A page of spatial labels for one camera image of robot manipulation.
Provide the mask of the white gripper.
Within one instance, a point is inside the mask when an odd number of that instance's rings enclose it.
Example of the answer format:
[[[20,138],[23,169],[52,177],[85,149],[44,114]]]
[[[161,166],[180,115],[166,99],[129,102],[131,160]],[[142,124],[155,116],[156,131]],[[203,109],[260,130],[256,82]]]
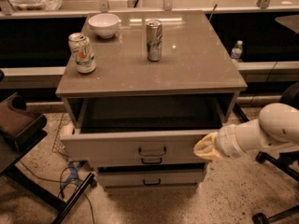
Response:
[[[221,160],[222,155],[225,158],[240,158],[246,153],[248,141],[248,133],[244,127],[232,124],[206,135],[195,144],[193,153],[209,161]]]

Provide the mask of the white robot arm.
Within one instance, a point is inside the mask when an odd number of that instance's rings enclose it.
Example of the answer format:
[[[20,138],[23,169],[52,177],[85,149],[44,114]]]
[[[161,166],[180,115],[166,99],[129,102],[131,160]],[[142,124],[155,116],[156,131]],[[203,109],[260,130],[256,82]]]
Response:
[[[299,110],[282,103],[266,105],[257,119],[231,124],[202,138],[193,153],[215,161],[240,158],[248,151],[268,151],[299,146]]]

